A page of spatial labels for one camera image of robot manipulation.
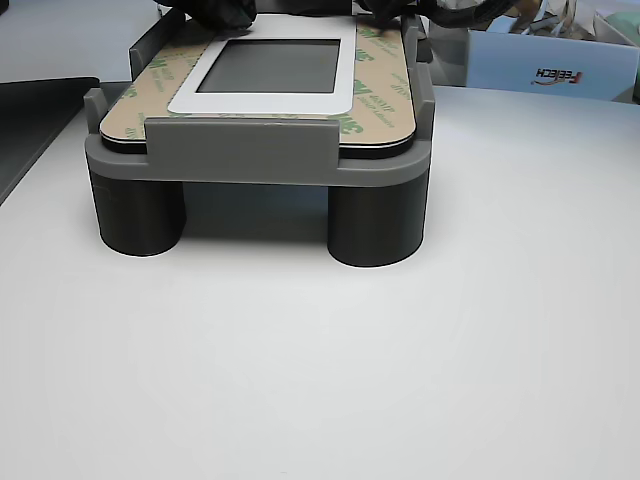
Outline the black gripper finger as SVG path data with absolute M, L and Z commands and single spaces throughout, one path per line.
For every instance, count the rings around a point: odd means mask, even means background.
M 215 27 L 215 2 L 210 0 L 169 0 L 169 8 L 176 8 L 206 28 Z
M 399 9 L 395 0 L 355 0 L 354 3 L 372 16 L 372 24 L 380 32 L 389 28 Z
M 216 30 L 242 30 L 256 19 L 254 0 L 217 0 L 212 2 L 212 24 Z

